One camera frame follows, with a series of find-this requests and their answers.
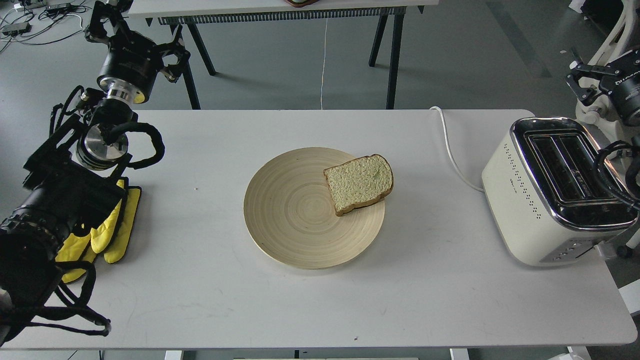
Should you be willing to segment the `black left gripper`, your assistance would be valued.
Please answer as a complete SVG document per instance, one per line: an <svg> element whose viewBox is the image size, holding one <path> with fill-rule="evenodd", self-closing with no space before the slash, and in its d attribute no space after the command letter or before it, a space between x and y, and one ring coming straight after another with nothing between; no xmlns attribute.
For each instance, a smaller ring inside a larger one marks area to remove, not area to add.
<svg viewBox="0 0 640 360"><path fill-rule="evenodd" d="M185 72L191 56L185 48L182 34L174 34L169 43L156 44L141 34L133 34L123 13L131 8L130 0L96 0L90 20L84 28L89 43L107 44L108 52L97 77L97 84L107 91L116 80L133 88L132 102L144 104L150 100L158 73L175 84ZM110 23L114 34L108 36L105 28ZM166 57L175 57L174 63L165 64Z"/></svg>

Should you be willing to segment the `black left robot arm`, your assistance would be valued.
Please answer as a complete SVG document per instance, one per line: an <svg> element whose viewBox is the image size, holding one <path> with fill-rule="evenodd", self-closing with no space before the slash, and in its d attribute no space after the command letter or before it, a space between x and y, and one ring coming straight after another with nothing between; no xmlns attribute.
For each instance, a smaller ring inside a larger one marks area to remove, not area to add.
<svg viewBox="0 0 640 360"><path fill-rule="evenodd" d="M176 83L190 59L182 25L172 41L157 44L128 26L130 6L94 3L84 36L108 48L97 88L77 86L76 107L69 109L69 96L53 111L48 139L23 166L29 196L1 223L2 344L31 327L99 337L111 331L110 320L89 307L94 265L57 255L71 235L89 235L125 203L118 181L127 168L162 160L161 133L132 107L150 99L158 74Z"/></svg>

